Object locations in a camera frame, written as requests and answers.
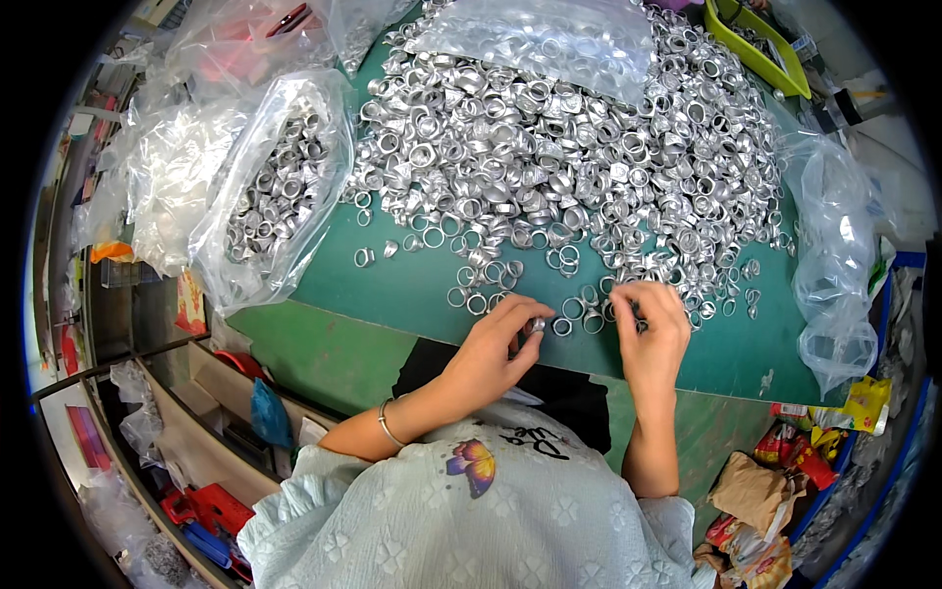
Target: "floor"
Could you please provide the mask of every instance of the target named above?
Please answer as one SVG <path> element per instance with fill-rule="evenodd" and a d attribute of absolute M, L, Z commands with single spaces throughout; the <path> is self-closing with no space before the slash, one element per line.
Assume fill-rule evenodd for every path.
<path fill-rule="evenodd" d="M 279 384 L 348 415 L 389 396 L 415 342 L 412 335 L 292 301 L 242 310 L 229 324 L 252 339 L 252 355 Z M 593 381 L 609 389 L 612 449 L 606 460 L 618 471 L 634 405 L 624 381 Z M 719 513 L 707 502 L 707 491 L 729 453 L 751 450 L 771 423 L 767 403 L 678 391 L 680 494 L 696 508 L 695 543 Z"/>

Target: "woman's left hand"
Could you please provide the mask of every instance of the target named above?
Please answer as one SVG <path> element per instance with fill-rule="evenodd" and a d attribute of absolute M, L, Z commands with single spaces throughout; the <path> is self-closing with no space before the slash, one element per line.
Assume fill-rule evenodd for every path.
<path fill-rule="evenodd" d="M 543 332 L 534 332 L 517 350 L 517 333 L 530 319 L 550 319 L 556 312 L 530 297 L 509 294 L 471 333 L 438 377 L 460 419 L 485 407 L 517 384 L 540 358 Z M 510 359 L 510 352 L 517 352 Z"/>

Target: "red mobile phone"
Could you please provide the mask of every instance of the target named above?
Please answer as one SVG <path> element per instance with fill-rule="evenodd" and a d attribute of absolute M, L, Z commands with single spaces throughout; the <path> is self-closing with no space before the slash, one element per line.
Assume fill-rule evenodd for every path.
<path fill-rule="evenodd" d="M 295 29 L 296 26 L 300 25 L 300 22 L 304 20 L 304 17 L 311 13 L 311 9 L 308 8 L 307 3 L 298 5 L 297 8 L 291 10 L 287 15 L 279 21 L 271 30 L 265 35 L 266 39 L 268 37 L 274 37 L 275 35 L 281 35 L 282 33 L 288 33 Z"/>

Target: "woman's right hand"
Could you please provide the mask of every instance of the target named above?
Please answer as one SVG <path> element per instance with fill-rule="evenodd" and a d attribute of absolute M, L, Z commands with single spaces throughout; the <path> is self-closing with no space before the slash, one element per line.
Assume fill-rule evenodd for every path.
<path fill-rule="evenodd" d="M 609 294 L 618 324 L 625 380 L 638 413 L 674 411 L 674 385 L 690 342 L 690 323 L 673 286 L 636 281 Z M 648 328 L 639 334 L 632 302 Z"/>

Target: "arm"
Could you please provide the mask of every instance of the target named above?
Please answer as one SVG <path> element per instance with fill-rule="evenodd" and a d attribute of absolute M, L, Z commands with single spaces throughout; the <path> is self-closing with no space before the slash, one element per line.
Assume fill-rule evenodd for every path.
<path fill-rule="evenodd" d="M 680 476 L 674 441 L 674 383 L 690 341 L 690 324 L 672 286 L 634 282 L 617 286 L 609 298 L 618 321 L 622 365 L 635 402 L 622 477 L 641 498 L 677 495 Z M 639 334 L 631 305 L 648 329 Z"/>
<path fill-rule="evenodd" d="M 518 346 L 517 332 L 530 319 L 553 315 L 553 309 L 545 304 L 508 295 L 471 328 L 440 376 L 386 405 L 390 434 L 409 444 L 500 399 L 540 357 L 543 332 L 534 332 L 523 347 Z M 509 352 L 516 352 L 513 359 Z M 395 456 L 399 448 L 382 430 L 378 417 L 375 407 L 351 417 L 330 430 L 318 445 L 370 462 Z"/>

